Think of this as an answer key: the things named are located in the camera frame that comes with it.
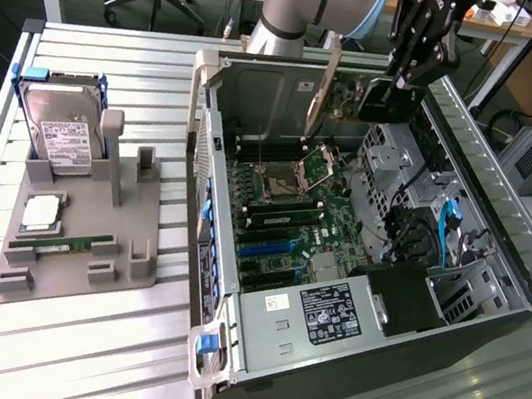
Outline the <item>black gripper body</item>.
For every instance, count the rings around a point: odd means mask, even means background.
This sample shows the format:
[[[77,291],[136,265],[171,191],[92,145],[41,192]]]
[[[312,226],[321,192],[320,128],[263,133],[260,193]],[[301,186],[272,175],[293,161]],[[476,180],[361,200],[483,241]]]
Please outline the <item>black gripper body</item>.
[[[429,12],[428,33],[447,35],[457,32],[468,10],[482,0],[424,0],[423,12]]]

